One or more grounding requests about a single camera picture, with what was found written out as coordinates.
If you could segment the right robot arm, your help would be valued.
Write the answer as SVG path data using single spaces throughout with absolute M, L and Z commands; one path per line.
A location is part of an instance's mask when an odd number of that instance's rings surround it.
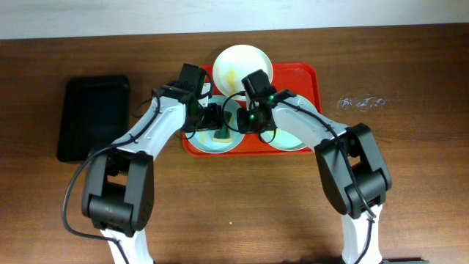
M 241 133 L 278 128 L 314 151 L 325 196 L 341 216 L 341 261 L 382 263 L 378 222 L 392 179 L 371 129 L 334 122 L 288 89 L 241 95 L 247 106 L 238 115 Z

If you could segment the light blue plate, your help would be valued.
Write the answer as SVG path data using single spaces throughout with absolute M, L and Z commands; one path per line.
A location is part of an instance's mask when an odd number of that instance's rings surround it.
M 218 106 L 222 106 L 225 102 L 226 97 L 223 95 L 213 95 L 208 100 L 208 103 L 216 103 Z M 229 100 L 225 105 L 224 111 L 231 113 L 228 124 L 230 127 L 238 130 L 237 124 L 237 110 L 240 108 L 240 104 L 235 100 Z M 204 154 L 222 154 L 227 153 L 235 149 L 244 140 L 245 135 L 228 129 L 229 137 L 226 139 L 215 138 L 215 130 L 200 131 L 196 132 L 189 140 L 184 140 L 182 145 L 186 152 L 195 156 L 202 156 Z

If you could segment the green yellow sponge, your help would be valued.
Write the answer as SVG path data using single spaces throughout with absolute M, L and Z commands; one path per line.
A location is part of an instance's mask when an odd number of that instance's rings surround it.
M 229 111 L 224 112 L 224 120 L 229 122 L 232 118 L 232 113 Z M 222 124 L 221 129 L 216 130 L 213 134 L 213 141 L 219 143 L 230 143 L 232 142 L 232 136 L 230 129 L 226 126 L 225 123 Z

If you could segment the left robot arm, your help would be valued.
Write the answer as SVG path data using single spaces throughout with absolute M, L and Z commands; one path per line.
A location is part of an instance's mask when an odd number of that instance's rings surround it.
M 80 165 L 86 179 L 82 213 L 100 231 L 115 263 L 152 263 L 144 228 L 154 205 L 154 161 L 176 131 L 221 127 L 213 86 L 175 82 L 154 89 L 139 121 Z

